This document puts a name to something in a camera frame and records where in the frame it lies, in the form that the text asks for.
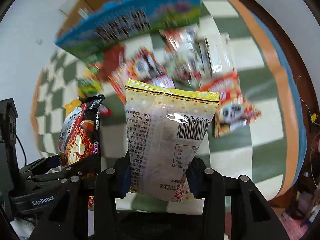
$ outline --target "screw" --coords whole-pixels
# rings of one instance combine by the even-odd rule
[[[79,180],[79,176],[74,175],[74,176],[71,177],[70,180],[71,180],[72,182],[77,182],[77,181]]]
[[[204,170],[204,173],[206,173],[206,174],[213,174],[213,169],[211,169],[211,168],[206,168],[205,170]]]
[[[248,181],[249,181],[249,178],[248,178],[248,176],[246,176],[246,175],[241,175],[241,176],[240,176],[240,179],[241,179],[243,182],[248,182]]]
[[[116,171],[116,170],[115,170],[114,168],[108,168],[108,169],[106,169],[106,174],[111,175],[111,174],[114,174],[115,171]]]

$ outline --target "instant noodle package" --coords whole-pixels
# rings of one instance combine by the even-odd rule
[[[261,116],[261,111],[242,95],[236,71],[206,84],[200,90],[218,92],[220,95],[220,104],[214,116],[216,138],[248,125]]]
[[[131,60],[127,60],[109,76],[110,84],[124,104],[125,84],[128,79],[135,79],[156,86],[174,88],[173,81],[167,77],[163,66],[144,47],[140,48]]]
[[[100,112],[103,95],[79,98],[66,105],[58,148],[61,165],[73,164],[89,155],[100,155]]]

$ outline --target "nutrition facts table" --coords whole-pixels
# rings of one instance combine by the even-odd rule
[[[198,147],[176,144],[172,167],[187,169],[191,163],[191,161],[188,160],[193,159],[193,157],[190,158],[190,155],[194,156],[197,150]]]

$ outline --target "plastic packaging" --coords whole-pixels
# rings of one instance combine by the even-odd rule
[[[132,60],[118,67],[109,76],[110,84],[124,104],[125,84],[129,78],[156,86],[174,88],[172,80],[165,75],[165,69],[156,62],[146,48],[141,48]]]
[[[210,82],[200,91],[215,91],[220,95],[220,104],[214,116],[216,138],[246,126],[261,116],[261,111],[242,95],[236,71]]]
[[[73,164],[92,154],[100,155],[98,107],[103,100],[103,95],[96,95],[79,98],[66,105],[66,114],[71,112],[62,125],[58,140],[62,166]]]
[[[185,172],[218,104],[218,93],[128,80],[126,118],[133,191],[166,201],[183,200],[188,188]]]
[[[234,70],[231,52],[224,38],[220,35],[208,35],[198,43],[204,69],[210,70],[206,77],[219,78]]]
[[[102,93],[101,82],[117,67],[123,65],[124,47],[115,45],[104,53],[94,54],[84,60],[86,69],[79,79],[77,92],[82,98]]]
[[[196,25],[174,30],[160,30],[166,43],[165,68],[169,77],[193,87],[208,73],[195,48]]]

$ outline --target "barcode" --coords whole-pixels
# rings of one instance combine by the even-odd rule
[[[209,122],[189,119],[187,123],[179,123],[177,138],[202,141]]]

